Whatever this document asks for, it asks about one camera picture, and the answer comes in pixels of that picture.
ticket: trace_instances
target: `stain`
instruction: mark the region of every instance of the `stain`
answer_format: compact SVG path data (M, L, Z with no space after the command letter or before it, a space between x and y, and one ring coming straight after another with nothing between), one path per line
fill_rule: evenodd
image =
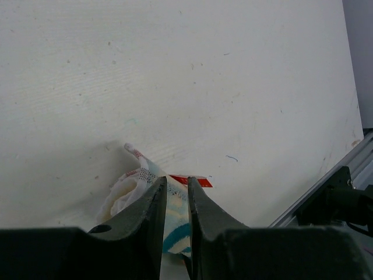
M356 147L356 145L359 144L360 141L361 141L360 139L355 140L354 142L351 143L351 147L353 147L353 148Z
M351 103L350 103L350 108L351 108L351 106L352 106L352 103L354 103L355 96L356 96L356 89L355 89L355 91L354 91L354 94L352 95L352 100L351 100Z
M229 156L229 155L226 155L227 158L230 158L230 159L234 159L236 162L238 162L238 159L236 159L235 157L232 157L232 156Z
M321 164L320 169L319 169L319 174L321 174L321 171L324 168L325 160L326 160L326 157L324 157L323 160L322 160L322 164Z
M127 124L127 123L129 123L129 122L133 122L134 124L137 124L137 123L138 123L137 119L135 119L135 118L130 118L130 119L126 120L126 121L124 122L124 124Z

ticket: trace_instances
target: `cloth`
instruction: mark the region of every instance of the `cloth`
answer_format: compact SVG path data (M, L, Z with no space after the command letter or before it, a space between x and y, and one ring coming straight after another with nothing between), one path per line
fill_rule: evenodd
M167 175L156 164L144 157L129 143L124 148L136 157L140 168L125 173L111 187L109 196L97 215L99 223L103 223L121 212L157 180L158 177L167 178L167 206L164 223L163 252L191 256L188 212L187 187Z

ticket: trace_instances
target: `white table surface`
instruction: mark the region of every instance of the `white table surface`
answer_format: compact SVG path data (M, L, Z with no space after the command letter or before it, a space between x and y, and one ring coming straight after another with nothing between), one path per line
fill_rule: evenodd
M0 38L2 228L90 229L125 142L266 226L363 138L341 0L2 1Z

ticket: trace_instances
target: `black bracket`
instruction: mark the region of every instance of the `black bracket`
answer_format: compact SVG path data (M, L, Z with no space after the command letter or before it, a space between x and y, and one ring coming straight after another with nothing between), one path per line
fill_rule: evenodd
M347 166L341 167L299 207L299 225L330 225L335 220L338 209L327 203L332 188L353 190L350 169Z

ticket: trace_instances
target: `black mount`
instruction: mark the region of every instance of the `black mount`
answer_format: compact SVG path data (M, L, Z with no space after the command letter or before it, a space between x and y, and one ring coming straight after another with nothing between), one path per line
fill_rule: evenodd
M343 166L302 204L297 219L299 225L346 222L350 226L352 223L368 226L368 231L363 233L372 236L373 185L365 190L354 189L350 170Z

